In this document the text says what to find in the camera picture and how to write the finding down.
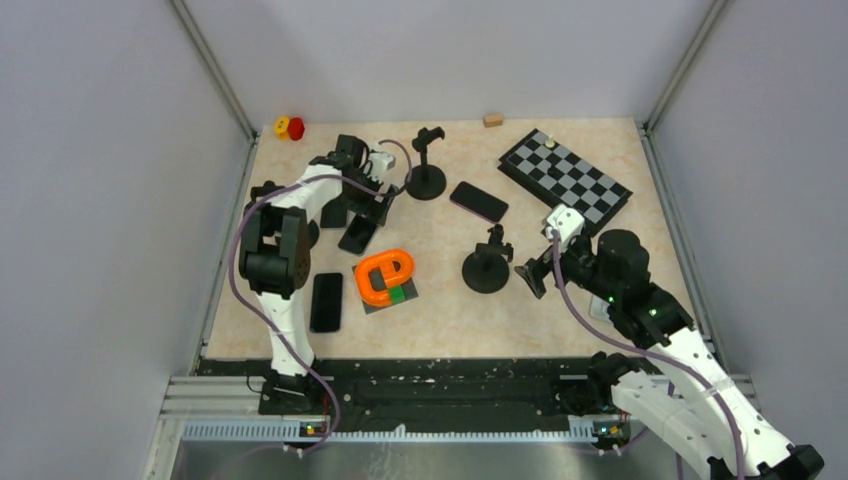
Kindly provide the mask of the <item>teal edged black phone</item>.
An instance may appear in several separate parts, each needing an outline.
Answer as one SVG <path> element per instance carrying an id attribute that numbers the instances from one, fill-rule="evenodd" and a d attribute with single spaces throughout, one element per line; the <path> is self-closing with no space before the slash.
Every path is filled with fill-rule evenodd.
<path id="1" fill-rule="evenodd" d="M 356 216 L 345 230 L 337 246 L 347 253 L 362 256 L 378 230 L 379 225 L 365 217 Z"/>

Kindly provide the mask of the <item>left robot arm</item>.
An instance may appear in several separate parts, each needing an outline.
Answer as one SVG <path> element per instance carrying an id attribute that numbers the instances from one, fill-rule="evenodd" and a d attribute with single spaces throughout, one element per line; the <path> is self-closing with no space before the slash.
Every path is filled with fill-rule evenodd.
<path id="1" fill-rule="evenodd" d="M 349 211 L 380 221 L 400 188 L 385 184 L 395 155 L 341 134 L 291 185 L 256 187 L 238 230 L 229 277 L 241 277 L 259 302 L 272 356 L 261 390 L 263 414 L 308 413 L 328 397 L 313 372 L 315 354 L 307 335 L 303 288 L 310 277 L 310 224 L 338 201 Z"/>

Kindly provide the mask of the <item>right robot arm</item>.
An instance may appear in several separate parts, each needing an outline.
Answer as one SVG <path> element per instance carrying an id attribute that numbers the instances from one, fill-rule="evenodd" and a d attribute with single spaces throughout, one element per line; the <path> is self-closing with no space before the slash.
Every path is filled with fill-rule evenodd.
<path id="1" fill-rule="evenodd" d="M 600 412 L 637 417 L 702 479 L 814 479 L 824 460 L 776 430 L 741 393 L 679 301 L 651 281 L 638 236 L 614 229 L 553 237 L 537 259 L 516 267 L 536 297 L 554 274 L 607 302 L 616 354 L 592 360 L 586 397 Z"/>

